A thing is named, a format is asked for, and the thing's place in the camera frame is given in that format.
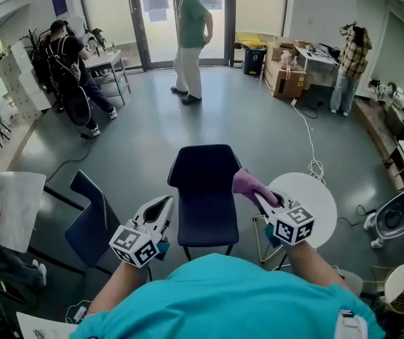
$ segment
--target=black cap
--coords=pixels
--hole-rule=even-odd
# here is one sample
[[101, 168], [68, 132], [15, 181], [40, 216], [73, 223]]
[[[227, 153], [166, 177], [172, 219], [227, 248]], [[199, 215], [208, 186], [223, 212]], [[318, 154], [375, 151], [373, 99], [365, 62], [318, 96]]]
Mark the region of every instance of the black cap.
[[50, 26], [50, 30], [52, 31], [52, 34], [54, 34], [56, 31], [61, 29], [62, 27], [66, 26], [66, 22], [64, 20], [56, 20], [54, 23], [52, 23], [52, 26]]

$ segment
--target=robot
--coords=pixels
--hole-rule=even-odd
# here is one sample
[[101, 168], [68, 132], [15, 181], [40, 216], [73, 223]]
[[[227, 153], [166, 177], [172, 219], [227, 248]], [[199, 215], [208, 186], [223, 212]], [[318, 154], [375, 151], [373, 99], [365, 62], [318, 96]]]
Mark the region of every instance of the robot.
[[279, 207], [271, 206], [261, 194], [255, 193], [255, 197], [257, 208], [272, 227], [273, 236], [291, 246], [307, 240], [314, 227], [314, 216], [286, 193], [268, 189], [278, 199]]
[[369, 231], [371, 228], [378, 233], [378, 238], [370, 244], [373, 249], [381, 249], [386, 240], [404, 234], [404, 191], [378, 210], [368, 213], [364, 230]]
[[174, 208], [174, 198], [161, 196], [144, 203], [134, 217], [120, 225], [109, 245], [117, 257], [137, 268], [153, 258], [163, 260], [169, 242], [165, 236]]

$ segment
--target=black backpack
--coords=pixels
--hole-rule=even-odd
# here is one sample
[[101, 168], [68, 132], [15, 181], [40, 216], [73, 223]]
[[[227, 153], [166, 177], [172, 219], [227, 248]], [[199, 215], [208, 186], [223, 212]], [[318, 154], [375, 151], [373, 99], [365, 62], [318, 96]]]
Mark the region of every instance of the black backpack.
[[64, 94], [80, 85], [81, 71], [78, 63], [74, 62], [64, 53], [64, 45], [68, 36], [58, 40], [57, 51], [54, 52], [51, 44], [46, 48], [49, 71], [52, 75], [55, 88]]

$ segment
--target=white pants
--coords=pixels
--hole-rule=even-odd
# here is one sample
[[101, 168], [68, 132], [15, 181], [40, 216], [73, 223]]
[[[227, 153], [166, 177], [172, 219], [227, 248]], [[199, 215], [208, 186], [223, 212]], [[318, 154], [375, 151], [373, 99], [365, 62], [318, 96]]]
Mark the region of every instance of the white pants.
[[202, 48], [179, 47], [174, 60], [177, 73], [176, 87], [182, 92], [189, 92], [196, 98], [202, 98], [201, 71], [199, 71], [199, 56]]

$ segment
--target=white round table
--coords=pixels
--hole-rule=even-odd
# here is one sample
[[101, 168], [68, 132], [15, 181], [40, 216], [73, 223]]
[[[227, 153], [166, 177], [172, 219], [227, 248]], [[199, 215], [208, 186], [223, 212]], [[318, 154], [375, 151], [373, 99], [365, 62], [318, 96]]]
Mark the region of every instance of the white round table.
[[315, 217], [312, 234], [307, 239], [314, 249], [329, 240], [337, 224], [337, 206], [324, 184], [308, 174], [293, 172], [279, 176], [269, 187], [287, 193]]

